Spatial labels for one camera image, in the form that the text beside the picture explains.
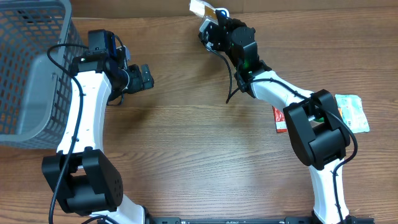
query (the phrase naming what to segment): light blue packet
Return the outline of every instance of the light blue packet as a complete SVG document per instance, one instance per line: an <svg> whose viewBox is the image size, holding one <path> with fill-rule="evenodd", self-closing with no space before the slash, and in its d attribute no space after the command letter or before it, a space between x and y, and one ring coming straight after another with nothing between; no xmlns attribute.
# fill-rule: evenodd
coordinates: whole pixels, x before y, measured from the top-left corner
<svg viewBox="0 0 398 224"><path fill-rule="evenodd" d="M356 95L338 95L336 102L344 123L353 133L369 132L369 123L362 108L362 100Z"/></svg>

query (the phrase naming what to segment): red package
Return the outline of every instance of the red package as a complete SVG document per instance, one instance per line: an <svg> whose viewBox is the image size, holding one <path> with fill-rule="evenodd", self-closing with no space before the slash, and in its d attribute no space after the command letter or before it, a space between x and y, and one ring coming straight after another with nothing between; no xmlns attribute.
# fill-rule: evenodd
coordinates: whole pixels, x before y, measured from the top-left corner
<svg viewBox="0 0 398 224"><path fill-rule="evenodd" d="M274 111L276 133L287 132L284 114L275 107L272 107L272 110Z"/></svg>

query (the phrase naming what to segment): table surface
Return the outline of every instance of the table surface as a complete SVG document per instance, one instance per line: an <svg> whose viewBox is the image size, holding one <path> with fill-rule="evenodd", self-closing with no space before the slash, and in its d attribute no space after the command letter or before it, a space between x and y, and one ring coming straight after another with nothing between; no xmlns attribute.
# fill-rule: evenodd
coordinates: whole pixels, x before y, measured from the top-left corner
<svg viewBox="0 0 398 224"><path fill-rule="evenodd" d="M308 90L359 95L370 133L344 166L350 214L398 221L398 8L236 14L256 28L259 55ZM149 64L155 88L106 109L104 148L124 193L154 216L278 218L310 215L308 168L269 104L237 94L228 71L198 40L200 19L74 21L82 39L107 29ZM45 223L52 192L42 173L54 150L0 148L0 223ZM56 223L85 220L56 206Z"/></svg>

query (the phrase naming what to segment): plastic bin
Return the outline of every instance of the plastic bin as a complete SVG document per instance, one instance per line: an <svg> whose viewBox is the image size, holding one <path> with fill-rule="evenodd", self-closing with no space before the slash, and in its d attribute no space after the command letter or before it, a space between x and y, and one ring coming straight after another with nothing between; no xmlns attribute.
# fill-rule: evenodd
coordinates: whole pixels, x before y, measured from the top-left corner
<svg viewBox="0 0 398 224"><path fill-rule="evenodd" d="M0 2L0 144L56 149L67 124L71 79L47 58L82 44L69 1ZM78 47L52 57L66 69Z"/></svg>

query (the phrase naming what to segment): brown wall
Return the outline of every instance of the brown wall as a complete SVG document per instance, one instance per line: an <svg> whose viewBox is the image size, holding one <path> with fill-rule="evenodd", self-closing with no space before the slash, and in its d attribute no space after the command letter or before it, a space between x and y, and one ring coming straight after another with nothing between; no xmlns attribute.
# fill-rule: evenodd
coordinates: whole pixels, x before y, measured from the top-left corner
<svg viewBox="0 0 398 224"><path fill-rule="evenodd" d="M187 16L189 0L71 0L74 17ZM208 0L232 13L398 6L396 0Z"/></svg>

